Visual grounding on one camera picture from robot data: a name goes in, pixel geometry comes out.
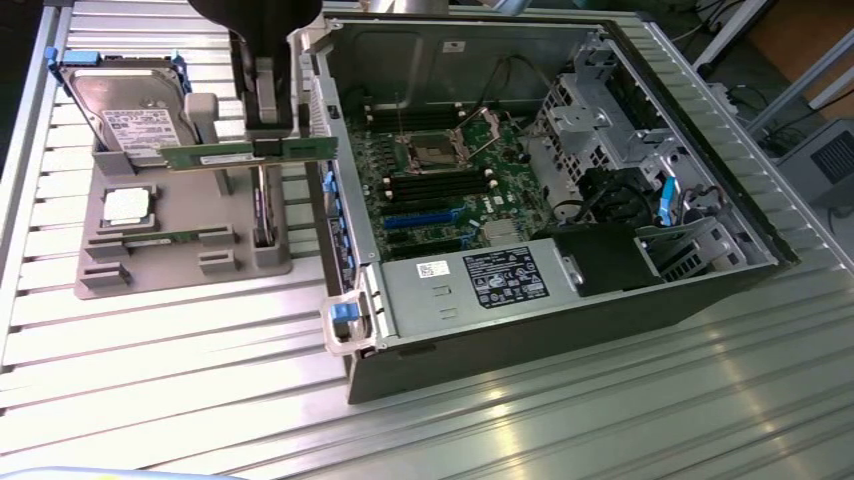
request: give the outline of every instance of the motherboard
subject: motherboard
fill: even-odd
[[[518,243],[553,222],[504,112],[482,109],[445,130],[349,127],[385,260]]]

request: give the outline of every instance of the green circuit board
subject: green circuit board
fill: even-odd
[[[384,260],[401,260],[422,256],[410,251],[410,247],[432,244],[442,251],[472,250],[490,246],[485,225],[488,222],[509,219],[522,241],[553,221],[552,210],[542,200],[541,187],[528,163],[520,160],[521,145],[516,127],[510,121],[502,121],[501,138],[472,159],[469,169],[492,169],[498,185],[486,193],[444,198],[450,210],[456,212],[452,223],[425,225],[410,228],[386,229],[384,207],[390,200],[384,195],[385,177],[408,177],[408,148],[397,141],[400,133],[373,133],[350,126],[352,145],[357,160],[360,178],[374,235]],[[430,137],[448,134],[445,130],[405,132],[414,136]],[[490,125],[484,120],[472,121],[464,127],[465,145],[476,152],[493,139]]]

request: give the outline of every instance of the blue latch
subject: blue latch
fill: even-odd
[[[324,191],[326,193],[338,192],[338,184],[336,183],[336,174],[333,172],[328,172],[326,178],[324,179]]]
[[[330,317],[334,324],[342,324],[360,320],[360,305],[356,303],[337,303],[330,309]]]
[[[677,192],[677,177],[668,177],[665,181],[665,188],[662,190],[662,201],[658,206],[658,216],[662,219],[662,225],[670,227],[673,221],[670,219],[670,202],[673,201],[674,193]]]

